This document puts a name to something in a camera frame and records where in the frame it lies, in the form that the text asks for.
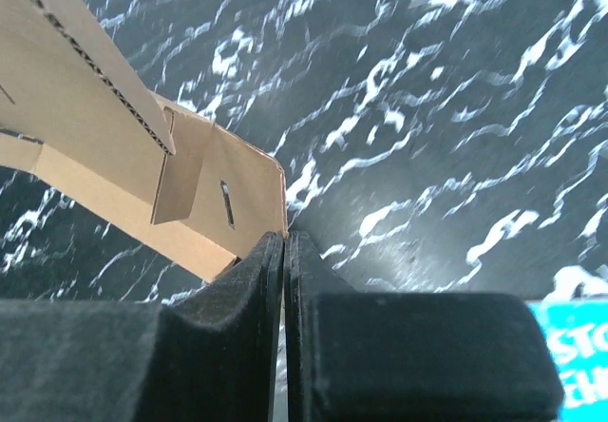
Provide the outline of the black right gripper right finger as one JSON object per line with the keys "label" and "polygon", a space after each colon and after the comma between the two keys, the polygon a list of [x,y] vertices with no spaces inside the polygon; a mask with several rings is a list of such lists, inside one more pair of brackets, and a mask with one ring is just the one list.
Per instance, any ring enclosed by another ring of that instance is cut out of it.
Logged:
{"label": "black right gripper right finger", "polygon": [[284,257],[293,421],[553,421],[541,327],[500,293],[360,292],[292,233]]}

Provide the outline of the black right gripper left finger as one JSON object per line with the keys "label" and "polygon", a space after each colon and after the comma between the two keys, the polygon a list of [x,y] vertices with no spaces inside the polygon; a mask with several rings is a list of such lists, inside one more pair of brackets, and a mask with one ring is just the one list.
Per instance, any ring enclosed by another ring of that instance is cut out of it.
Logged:
{"label": "black right gripper left finger", "polygon": [[1,303],[5,421],[268,421],[284,241],[173,304]]}

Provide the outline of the brown cardboard paper box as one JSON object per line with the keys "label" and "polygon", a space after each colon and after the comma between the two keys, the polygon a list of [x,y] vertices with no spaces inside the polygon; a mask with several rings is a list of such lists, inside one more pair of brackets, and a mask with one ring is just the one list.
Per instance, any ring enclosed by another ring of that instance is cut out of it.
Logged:
{"label": "brown cardboard paper box", "polygon": [[278,161],[148,90],[82,0],[1,0],[1,163],[206,280],[287,233]]}

